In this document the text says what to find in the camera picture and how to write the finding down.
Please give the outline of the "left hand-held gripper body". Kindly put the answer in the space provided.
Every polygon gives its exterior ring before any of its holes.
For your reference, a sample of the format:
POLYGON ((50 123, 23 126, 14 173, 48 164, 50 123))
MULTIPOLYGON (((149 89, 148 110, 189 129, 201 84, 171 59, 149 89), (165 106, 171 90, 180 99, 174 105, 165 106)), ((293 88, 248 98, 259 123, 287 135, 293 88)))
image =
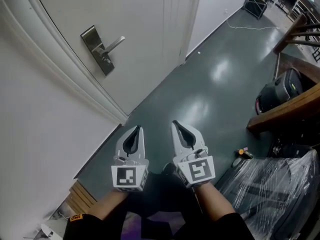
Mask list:
POLYGON ((120 192, 142 192, 149 174, 149 161, 115 156, 111 166, 113 187, 120 192))

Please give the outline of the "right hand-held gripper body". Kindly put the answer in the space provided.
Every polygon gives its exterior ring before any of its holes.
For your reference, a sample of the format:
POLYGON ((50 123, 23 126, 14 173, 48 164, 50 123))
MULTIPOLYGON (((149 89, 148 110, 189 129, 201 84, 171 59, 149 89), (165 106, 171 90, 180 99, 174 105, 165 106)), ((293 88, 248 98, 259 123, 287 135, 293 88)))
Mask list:
POLYGON ((176 173, 186 188, 208 183, 216 177, 213 157, 208 151, 207 147, 203 147, 173 158, 176 173))

